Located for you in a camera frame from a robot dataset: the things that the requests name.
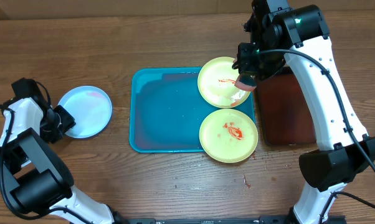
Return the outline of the red grey sponge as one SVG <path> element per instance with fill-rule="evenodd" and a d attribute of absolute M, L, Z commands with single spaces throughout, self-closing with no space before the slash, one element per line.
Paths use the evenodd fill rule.
<path fill-rule="evenodd" d="M 254 91 L 257 87 L 257 83 L 252 76 L 248 74 L 240 74 L 237 77 L 234 86 L 240 90 Z"/>

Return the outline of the light blue plate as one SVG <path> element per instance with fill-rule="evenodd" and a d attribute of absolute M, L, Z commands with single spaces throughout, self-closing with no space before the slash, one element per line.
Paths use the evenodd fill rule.
<path fill-rule="evenodd" d="M 79 86 L 68 91 L 58 105 L 75 119 L 75 126 L 65 133 L 71 138 L 94 137 L 107 127 L 112 118 L 110 97 L 95 86 Z"/>

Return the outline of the green plate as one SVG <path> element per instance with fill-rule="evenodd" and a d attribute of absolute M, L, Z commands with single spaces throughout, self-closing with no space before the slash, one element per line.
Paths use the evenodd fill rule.
<path fill-rule="evenodd" d="M 235 87 L 239 73 L 232 68 L 233 63 L 232 57 L 217 57 L 208 61 L 199 72 L 199 92 L 212 106 L 233 108 L 241 105 L 251 94 Z"/>
<path fill-rule="evenodd" d="M 243 112 L 220 109 L 209 114 L 202 122 L 199 141 L 211 158 L 231 164 L 253 154 L 259 134 L 253 120 Z"/>

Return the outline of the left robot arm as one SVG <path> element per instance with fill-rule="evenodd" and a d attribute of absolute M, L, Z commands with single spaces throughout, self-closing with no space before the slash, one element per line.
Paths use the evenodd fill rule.
<path fill-rule="evenodd" d="M 62 106 L 52 107 L 41 83 L 22 78 L 14 97 L 0 105 L 0 193 L 6 207 L 23 220 L 47 215 L 70 223 L 116 224 L 127 219 L 79 190 L 63 160 L 49 147 L 75 126 Z"/>

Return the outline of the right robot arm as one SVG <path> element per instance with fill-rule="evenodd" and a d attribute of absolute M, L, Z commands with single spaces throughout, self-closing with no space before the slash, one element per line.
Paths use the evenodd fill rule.
<path fill-rule="evenodd" d="M 330 31 L 319 7 L 293 9 L 286 1 L 256 0 L 244 24 L 250 42 L 238 46 L 233 69 L 236 87 L 252 91 L 284 66 L 302 90 L 316 134 L 317 150 L 299 158 L 305 185 L 298 202 L 283 216 L 260 223 L 344 223 L 329 217 L 337 196 L 358 173 L 374 167 L 375 137 L 356 116 L 333 58 Z"/>

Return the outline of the black rectangular tray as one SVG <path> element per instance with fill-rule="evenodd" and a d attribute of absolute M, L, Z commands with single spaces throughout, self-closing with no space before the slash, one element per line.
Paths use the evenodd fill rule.
<path fill-rule="evenodd" d="M 263 137 L 269 146 L 316 143 L 305 97 L 291 68 L 257 83 L 255 89 Z"/>

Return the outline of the teal plastic tray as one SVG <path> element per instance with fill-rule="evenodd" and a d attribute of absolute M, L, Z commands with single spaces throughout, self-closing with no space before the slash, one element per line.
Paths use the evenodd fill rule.
<path fill-rule="evenodd" d="M 217 108 L 197 87 L 199 67 L 144 68 L 131 82 L 130 146 L 140 153 L 202 152 L 199 128 Z"/>

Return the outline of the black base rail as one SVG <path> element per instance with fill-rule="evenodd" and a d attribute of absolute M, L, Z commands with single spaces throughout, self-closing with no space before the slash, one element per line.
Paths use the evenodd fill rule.
<path fill-rule="evenodd" d="M 286 215 L 262 215 L 257 218 L 220 218 L 220 219 L 167 219 L 155 220 L 154 218 L 130 218 L 130 224 L 284 224 L 287 223 Z"/>

